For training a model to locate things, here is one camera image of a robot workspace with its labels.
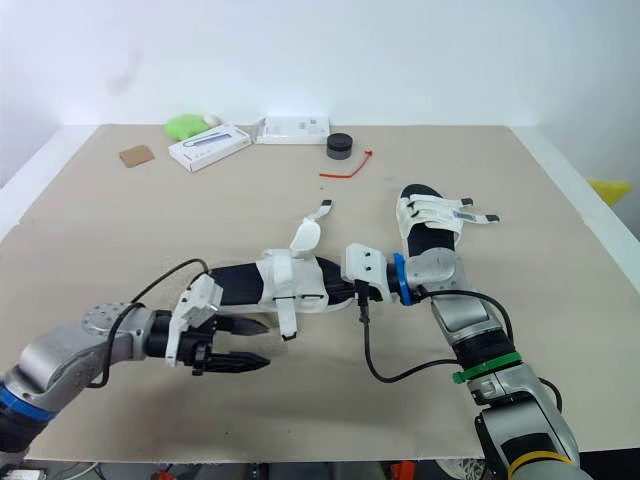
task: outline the black round container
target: black round container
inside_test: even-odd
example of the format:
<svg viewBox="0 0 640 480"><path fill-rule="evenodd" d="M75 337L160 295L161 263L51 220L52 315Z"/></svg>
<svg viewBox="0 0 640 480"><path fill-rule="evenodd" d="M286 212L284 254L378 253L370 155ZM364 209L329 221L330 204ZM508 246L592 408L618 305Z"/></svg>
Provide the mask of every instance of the black round container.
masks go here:
<svg viewBox="0 0 640 480"><path fill-rule="evenodd" d="M332 133L327 137L327 155L334 160L345 160L351 156L353 139L346 133Z"/></svg>

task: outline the green ring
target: green ring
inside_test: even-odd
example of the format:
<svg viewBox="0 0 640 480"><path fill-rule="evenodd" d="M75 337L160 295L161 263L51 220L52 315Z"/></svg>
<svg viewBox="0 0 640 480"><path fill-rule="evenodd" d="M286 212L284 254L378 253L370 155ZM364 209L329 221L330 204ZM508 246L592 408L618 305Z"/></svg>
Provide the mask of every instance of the green ring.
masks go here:
<svg viewBox="0 0 640 480"><path fill-rule="evenodd" d="M486 362L474 365L471 368L463 372L456 372L453 374L453 381L457 384L464 383L467 380L482 375L483 373L495 370L498 367L503 367L513 362L519 362L522 360L522 356L518 352L507 353L501 357L492 358Z"/></svg>

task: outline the yellow object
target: yellow object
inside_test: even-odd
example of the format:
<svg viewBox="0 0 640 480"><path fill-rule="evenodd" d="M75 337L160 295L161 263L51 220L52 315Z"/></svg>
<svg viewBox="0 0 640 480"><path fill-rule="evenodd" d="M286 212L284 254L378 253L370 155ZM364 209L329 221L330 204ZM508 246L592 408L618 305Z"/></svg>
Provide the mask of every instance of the yellow object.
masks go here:
<svg viewBox="0 0 640 480"><path fill-rule="evenodd" d="M520 468L525 463L529 463L532 460L558 460L560 462L568 463L569 465L575 465L569 457L565 457L564 455L560 455L556 452L545 452L543 450L538 450L535 452L525 453L524 455L516 458L516 460L509 465L509 470L507 471L507 478L511 480L513 478L513 474L515 471Z"/></svg>
<svg viewBox="0 0 640 480"><path fill-rule="evenodd" d="M605 182L604 180L587 180L600 198L610 207L618 203L622 197L631 191L629 182Z"/></svg>

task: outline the white product box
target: white product box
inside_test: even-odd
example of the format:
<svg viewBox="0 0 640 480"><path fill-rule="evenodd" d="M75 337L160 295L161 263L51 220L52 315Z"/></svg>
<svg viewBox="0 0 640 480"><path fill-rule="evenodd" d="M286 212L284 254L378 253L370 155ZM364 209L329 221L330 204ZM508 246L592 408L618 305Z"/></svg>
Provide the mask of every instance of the white product box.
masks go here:
<svg viewBox="0 0 640 480"><path fill-rule="evenodd" d="M266 117L258 124L256 143L323 144L329 133L327 117Z"/></svg>
<svg viewBox="0 0 640 480"><path fill-rule="evenodd" d="M251 145L251 136L235 125L224 123L169 147L169 155L190 172Z"/></svg>

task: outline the table surface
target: table surface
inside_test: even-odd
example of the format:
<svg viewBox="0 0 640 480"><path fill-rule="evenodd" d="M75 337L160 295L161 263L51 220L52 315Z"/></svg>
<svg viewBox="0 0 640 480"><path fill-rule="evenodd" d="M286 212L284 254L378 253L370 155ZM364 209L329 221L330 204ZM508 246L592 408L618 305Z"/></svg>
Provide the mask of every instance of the table surface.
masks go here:
<svg viewBox="0 0 640 480"><path fill-rule="evenodd" d="M254 145L195 174L168 157L160 126L103 126L0 243L0 370L34 336L126 301L168 267L200 256L251 262L286 247L302 217L330 198L316 253L339 261L351 242L401 250L395 201L409 183L470 196L496 226L466 225L458 251L478 290L507 307L518 350L562 390L582 450L640 445L634 378L640 296L580 216L507 128L345 127L350 160L321 146ZM118 152L156 159L127 169ZM363 149L374 155L353 179ZM193 272L151 294L173 308ZM372 349L386 374L449 357L426 305L372 305ZM258 316L275 325L269 316ZM94 461L303 461L479 456L478 407L441 366L378 383L363 358L355 308L300 315L277 331L223 338L272 365L192 377L160 359L120 364L32 445L30 456Z"/></svg>

